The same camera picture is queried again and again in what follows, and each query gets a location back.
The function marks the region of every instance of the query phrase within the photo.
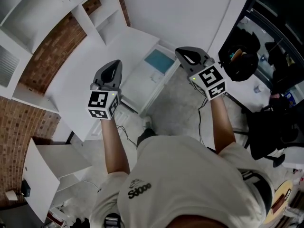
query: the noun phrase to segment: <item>black cable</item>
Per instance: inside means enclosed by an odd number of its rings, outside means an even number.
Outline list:
[[[118,130],[123,130],[124,133],[125,133],[125,136],[127,137],[127,140],[129,140],[132,144],[135,145],[135,147],[137,147],[136,143],[134,143],[131,139],[129,139],[127,131],[126,131],[126,129],[123,126],[116,125],[116,127],[117,127]]]
[[[202,142],[203,143],[203,145],[205,145],[205,143],[204,143],[204,141],[203,141],[203,139],[202,139],[202,137],[201,137],[201,135],[200,135],[200,123],[201,123],[201,116],[200,116],[200,109],[201,108],[203,108],[206,104],[207,104],[207,102],[208,102],[208,99],[207,98],[205,98],[204,99],[204,101],[203,101],[203,103],[201,104],[201,106],[200,106],[200,108],[198,108],[198,112],[199,112],[199,142]]]

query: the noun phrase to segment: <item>white cabinet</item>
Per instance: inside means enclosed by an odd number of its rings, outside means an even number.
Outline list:
[[[162,52],[174,61],[165,75],[145,61],[145,58],[154,50]],[[126,81],[122,84],[123,102],[138,114],[145,115],[149,106],[153,103],[179,65],[180,63],[172,51],[156,44],[136,65]]]
[[[31,190],[25,200],[42,222],[50,209],[72,197],[69,187],[80,182],[90,166],[71,144],[35,145],[30,140],[22,178]]]

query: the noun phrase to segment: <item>black and white marker cube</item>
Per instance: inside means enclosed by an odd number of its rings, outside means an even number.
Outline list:
[[[206,96],[208,100],[214,99],[227,90],[226,80],[214,65],[192,75],[189,79],[194,88]]]
[[[92,90],[86,109],[92,118],[110,120],[119,103],[117,91]]]

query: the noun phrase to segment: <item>white t-shirt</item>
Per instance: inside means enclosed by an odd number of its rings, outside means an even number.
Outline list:
[[[180,215],[203,216],[229,228],[257,228],[265,213],[238,169],[263,174],[237,143],[216,155],[191,137],[150,137],[139,145],[130,175],[109,174],[91,228],[104,227],[111,213],[120,214],[125,228],[165,228]]]

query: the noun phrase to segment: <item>shoe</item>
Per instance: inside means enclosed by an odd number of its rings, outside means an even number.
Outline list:
[[[153,129],[152,128],[152,119],[151,119],[151,117],[149,117],[149,116],[145,116],[144,118],[143,118],[143,120],[142,120],[142,126],[143,126],[143,128],[146,130],[146,129],[148,129],[148,128],[151,128],[151,129]]]

